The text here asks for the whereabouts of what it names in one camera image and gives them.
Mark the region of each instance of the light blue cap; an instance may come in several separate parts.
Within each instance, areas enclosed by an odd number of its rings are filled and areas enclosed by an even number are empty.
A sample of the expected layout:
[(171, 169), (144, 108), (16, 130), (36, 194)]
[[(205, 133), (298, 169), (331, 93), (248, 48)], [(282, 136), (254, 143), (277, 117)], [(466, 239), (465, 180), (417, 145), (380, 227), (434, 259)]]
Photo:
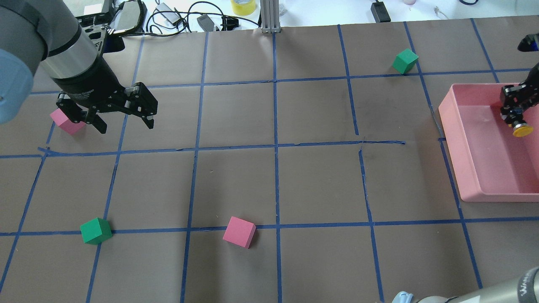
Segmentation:
[(33, 86), (33, 75), (24, 62), (0, 49), (0, 124), (19, 112)]

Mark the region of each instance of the black adapter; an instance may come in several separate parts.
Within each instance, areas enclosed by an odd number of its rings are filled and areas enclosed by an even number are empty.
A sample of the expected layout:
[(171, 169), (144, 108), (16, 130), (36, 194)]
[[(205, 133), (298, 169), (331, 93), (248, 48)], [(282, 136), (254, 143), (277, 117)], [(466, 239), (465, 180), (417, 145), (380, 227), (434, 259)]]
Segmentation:
[(389, 17), (388, 10), (385, 9), (383, 2), (376, 1), (371, 5), (371, 12), (374, 16), (376, 23), (380, 22), (390, 22), (391, 18)]

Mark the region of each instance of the yellow suction cup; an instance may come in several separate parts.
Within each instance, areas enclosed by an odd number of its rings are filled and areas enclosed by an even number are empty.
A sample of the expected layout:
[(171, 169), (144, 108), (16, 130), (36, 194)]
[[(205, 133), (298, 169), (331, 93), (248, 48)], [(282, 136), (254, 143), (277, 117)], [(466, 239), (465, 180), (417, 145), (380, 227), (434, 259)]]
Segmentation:
[(531, 134), (533, 131), (534, 131), (534, 128), (526, 124), (519, 127), (515, 127), (513, 130), (513, 136), (524, 137)]

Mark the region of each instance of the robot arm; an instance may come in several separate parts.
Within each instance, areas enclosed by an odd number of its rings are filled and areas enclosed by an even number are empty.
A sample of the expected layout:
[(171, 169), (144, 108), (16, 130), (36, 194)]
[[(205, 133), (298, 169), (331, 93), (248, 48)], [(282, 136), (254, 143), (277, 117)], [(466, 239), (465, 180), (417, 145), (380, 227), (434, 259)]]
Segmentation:
[[(519, 50), (537, 51), (539, 33), (527, 35), (519, 45)], [(539, 63), (528, 74), (526, 80), (517, 86), (505, 85), (502, 87), (500, 99), (502, 102), (501, 116), (504, 122), (513, 128), (513, 135), (523, 137), (533, 131), (533, 127), (524, 121), (524, 112), (539, 103), (537, 93), (539, 89)]]
[(104, 134), (98, 113), (123, 112), (153, 128), (157, 100), (141, 82), (120, 85), (102, 57), (104, 27), (83, 29), (62, 0), (1, 0), (0, 26), (0, 123), (18, 113), (43, 61), (62, 89), (57, 105), (73, 123), (92, 124)]

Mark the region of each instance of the gray robot arm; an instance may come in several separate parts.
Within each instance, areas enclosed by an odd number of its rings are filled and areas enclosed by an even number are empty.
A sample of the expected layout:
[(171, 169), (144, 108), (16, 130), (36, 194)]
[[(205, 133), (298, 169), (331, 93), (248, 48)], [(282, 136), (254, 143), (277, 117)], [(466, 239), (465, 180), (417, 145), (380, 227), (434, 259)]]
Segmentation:
[(98, 113), (123, 112), (153, 128), (157, 100), (141, 82), (120, 85), (102, 57), (103, 43), (89, 38), (93, 29), (83, 29), (62, 0), (0, 0), (0, 26), (0, 123), (18, 113), (43, 61), (62, 89), (57, 105), (72, 122), (105, 133)]

